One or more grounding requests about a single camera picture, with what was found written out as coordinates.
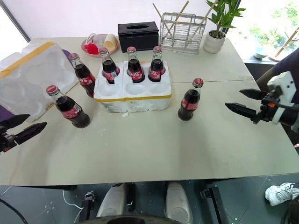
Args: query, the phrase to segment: white cable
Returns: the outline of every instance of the white cable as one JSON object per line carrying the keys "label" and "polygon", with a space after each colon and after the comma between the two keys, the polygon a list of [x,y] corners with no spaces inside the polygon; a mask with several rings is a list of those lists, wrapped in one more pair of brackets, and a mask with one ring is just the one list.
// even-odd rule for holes
{"label": "white cable", "polygon": [[70,205],[70,206],[75,206],[76,208],[80,209],[80,212],[77,214],[77,216],[76,216],[76,218],[75,218],[75,220],[74,220],[74,223],[75,223],[76,220],[77,220],[77,218],[78,218],[78,216],[79,216],[79,214],[81,213],[81,211],[83,210],[84,207],[80,208],[80,207],[77,206],[76,204],[70,204],[70,203],[68,203],[68,202],[66,201],[66,199],[65,199],[65,196],[64,196],[64,201],[65,201],[65,203],[67,203],[68,205]]}
{"label": "white cable", "polygon": [[10,186],[9,188],[6,189],[6,191],[4,191],[2,194],[0,195],[4,195],[6,192],[8,192],[9,189],[11,189],[13,186]]}

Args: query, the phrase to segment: potted plant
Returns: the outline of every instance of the potted plant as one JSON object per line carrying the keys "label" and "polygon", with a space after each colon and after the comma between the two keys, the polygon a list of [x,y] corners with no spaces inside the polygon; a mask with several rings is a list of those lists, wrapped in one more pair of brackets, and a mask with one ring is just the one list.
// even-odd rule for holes
{"label": "potted plant", "polygon": [[235,16],[243,17],[241,12],[245,8],[236,8],[238,0],[218,0],[213,6],[213,2],[206,0],[207,4],[212,7],[216,14],[212,13],[210,21],[216,24],[217,29],[211,30],[206,35],[203,48],[206,52],[217,53],[221,50],[225,41],[225,33],[220,28],[235,28],[231,22]]}

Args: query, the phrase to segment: metal rack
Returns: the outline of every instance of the metal rack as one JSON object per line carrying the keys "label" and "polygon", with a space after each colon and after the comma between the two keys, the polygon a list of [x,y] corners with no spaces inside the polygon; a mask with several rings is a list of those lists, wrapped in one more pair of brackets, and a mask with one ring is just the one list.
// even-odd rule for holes
{"label": "metal rack", "polygon": [[175,52],[199,53],[199,44],[205,30],[204,17],[186,13],[163,13],[160,45]]}

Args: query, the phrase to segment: coca-cola bottle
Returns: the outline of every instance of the coca-cola bottle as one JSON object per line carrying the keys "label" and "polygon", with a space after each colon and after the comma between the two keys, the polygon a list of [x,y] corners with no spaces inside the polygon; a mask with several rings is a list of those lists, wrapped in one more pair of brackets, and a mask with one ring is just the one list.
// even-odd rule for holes
{"label": "coca-cola bottle", "polygon": [[46,92],[53,98],[57,109],[75,127],[83,128],[89,125],[90,118],[84,113],[82,107],[76,104],[72,98],[62,94],[57,86],[48,86]]}
{"label": "coca-cola bottle", "polygon": [[149,80],[152,82],[160,82],[161,76],[165,73],[165,68],[163,66],[162,60],[162,48],[161,46],[154,47],[154,56],[151,61],[149,69]]}
{"label": "coca-cola bottle", "polygon": [[137,58],[136,48],[128,47],[127,53],[129,54],[128,75],[131,76],[133,83],[140,83],[145,79],[145,75]]}
{"label": "coca-cola bottle", "polygon": [[191,88],[186,92],[181,101],[181,108],[178,110],[178,117],[182,120],[190,120],[193,117],[193,112],[198,106],[200,99],[200,89],[204,81],[201,78],[196,78],[192,82]]}
{"label": "coca-cola bottle", "polygon": [[72,62],[76,76],[78,77],[81,86],[86,90],[87,95],[93,98],[93,90],[95,84],[95,78],[93,74],[82,63],[82,61],[76,53],[70,54],[69,59]]}
{"label": "coca-cola bottle", "polygon": [[102,75],[110,84],[114,84],[114,78],[118,76],[118,74],[120,73],[120,69],[116,66],[116,64],[110,57],[107,48],[100,48],[99,51],[103,61]]}

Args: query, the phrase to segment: bottle label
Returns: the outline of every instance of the bottle label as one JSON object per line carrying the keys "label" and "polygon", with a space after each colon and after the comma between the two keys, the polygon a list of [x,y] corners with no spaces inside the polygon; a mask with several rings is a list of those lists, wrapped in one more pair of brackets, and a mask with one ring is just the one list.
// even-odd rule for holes
{"label": "bottle label", "polygon": [[79,78],[79,82],[81,85],[90,85],[95,82],[94,76],[90,73],[89,76],[86,76],[84,78]]}
{"label": "bottle label", "polygon": [[198,103],[190,104],[185,98],[182,99],[181,105],[183,108],[189,111],[195,111],[197,109]]}
{"label": "bottle label", "polygon": [[114,81],[114,78],[118,76],[120,71],[121,71],[120,68],[117,67],[114,72],[105,72],[105,71],[103,71],[103,75],[107,80]]}
{"label": "bottle label", "polygon": [[62,115],[67,118],[74,118],[78,116],[78,113],[81,111],[81,107],[78,104],[75,104],[73,108],[68,111],[61,111]]}
{"label": "bottle label", "polygon": [[129,76],[132,77],[133,81],[138,81],[142,79],[142,70],[139,71],[129,71]]}
{"label": "bottle label", "polygon": [[165,73],[165,68],[163,68],[161,71],[150,70],[149,76],[152,79],[160,79],[161,75],[163,75],[164,73]]}

